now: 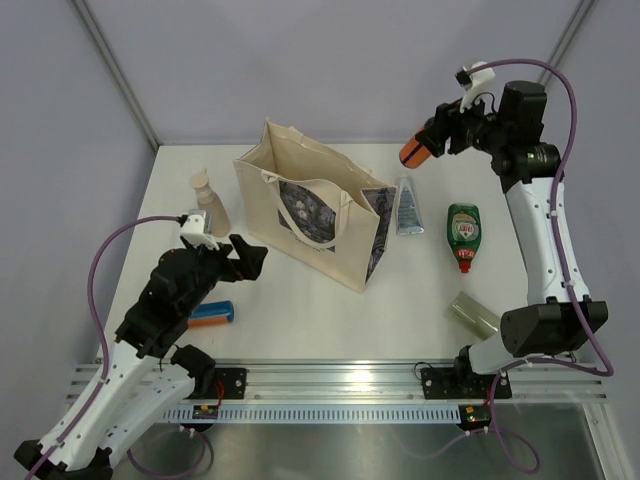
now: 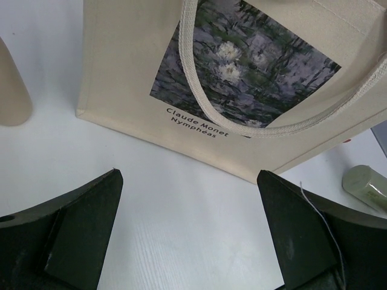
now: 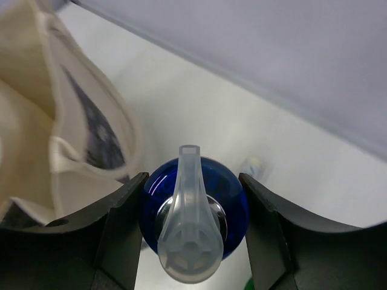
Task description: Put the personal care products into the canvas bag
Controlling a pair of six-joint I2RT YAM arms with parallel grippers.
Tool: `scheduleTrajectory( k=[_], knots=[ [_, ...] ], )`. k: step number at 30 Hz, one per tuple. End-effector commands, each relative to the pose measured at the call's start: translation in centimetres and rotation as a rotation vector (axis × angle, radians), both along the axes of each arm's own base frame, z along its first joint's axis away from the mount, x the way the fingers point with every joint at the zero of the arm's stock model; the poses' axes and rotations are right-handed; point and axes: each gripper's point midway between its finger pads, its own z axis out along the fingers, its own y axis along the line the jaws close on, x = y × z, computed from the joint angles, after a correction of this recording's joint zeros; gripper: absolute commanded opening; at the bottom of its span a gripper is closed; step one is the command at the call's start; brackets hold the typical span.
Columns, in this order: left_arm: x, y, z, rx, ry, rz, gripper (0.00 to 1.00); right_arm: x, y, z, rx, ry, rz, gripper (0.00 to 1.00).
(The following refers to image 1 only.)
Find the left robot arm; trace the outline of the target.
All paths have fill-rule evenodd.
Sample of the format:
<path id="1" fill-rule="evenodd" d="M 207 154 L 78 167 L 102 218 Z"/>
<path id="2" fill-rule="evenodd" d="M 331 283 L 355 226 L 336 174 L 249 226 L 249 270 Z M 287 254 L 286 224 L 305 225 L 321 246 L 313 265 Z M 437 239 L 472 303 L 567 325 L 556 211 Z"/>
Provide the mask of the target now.
<path id="1" fill-rule="evenodd" d="M 125 452 L 172 405 L 208 396 L 216 362 L 193 345 L 175 347 L 188 320 L 219 282 L 255 281 L 268 250 L 233 234 L 214 248 L 166 251 L 127 311 L 102 371 L 41 439 L 15 460 L 39 479 L 108 479 Z"/>

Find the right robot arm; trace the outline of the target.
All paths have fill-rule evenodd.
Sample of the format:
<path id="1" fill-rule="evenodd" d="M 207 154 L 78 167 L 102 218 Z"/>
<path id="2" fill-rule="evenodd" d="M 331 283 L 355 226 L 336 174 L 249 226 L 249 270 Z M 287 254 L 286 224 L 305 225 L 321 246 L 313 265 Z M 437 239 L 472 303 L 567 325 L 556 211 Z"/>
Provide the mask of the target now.
<path id="1" fill-rule="evenodd" d="M 439 105 L 416 138 L 435 157 L 469 148 L 487 153 L 502 192 L 527 274 L 527 304 L 505 312 L 497 333 L 460 351 L 454 388 L 474 397 L 519 358 L 550 360 L 592 340 L 608 319 L 581 278 L 564 211 L 558 148 L 542 141 L 547 95 L 542 85 L 511 81 L 499 108 L 482 100 Z"/>

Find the beige pump bottle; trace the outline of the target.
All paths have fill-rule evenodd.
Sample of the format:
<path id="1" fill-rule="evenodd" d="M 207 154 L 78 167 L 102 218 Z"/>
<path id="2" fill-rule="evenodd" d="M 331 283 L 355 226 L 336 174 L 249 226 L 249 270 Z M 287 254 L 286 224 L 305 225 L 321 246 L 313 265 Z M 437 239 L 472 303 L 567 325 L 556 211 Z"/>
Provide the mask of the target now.
<path id="1" fill-rule="evenodd" d="M 203 168 L 189 179 L 195 191 L 198 207 L 211 215 L 211 231 L 215 237 L 225 237 L 230 233 L 231 224 L 219 195 L 210 185 L 207 169 Z"/>

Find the orange blue spray bottle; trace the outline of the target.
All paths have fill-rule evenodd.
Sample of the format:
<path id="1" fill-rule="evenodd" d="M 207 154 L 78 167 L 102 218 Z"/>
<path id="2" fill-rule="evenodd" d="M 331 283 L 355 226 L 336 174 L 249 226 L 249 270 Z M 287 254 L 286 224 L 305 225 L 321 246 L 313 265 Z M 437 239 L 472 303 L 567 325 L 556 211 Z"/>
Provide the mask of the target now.
<path id="1" fill-rule="evenodd" d="M 417 131 L 399 152 L 399 160 L 406 168 L 416 169 L 431 157 L 431 152 L 419 141 L 422 133 L 423 130 Z"/>

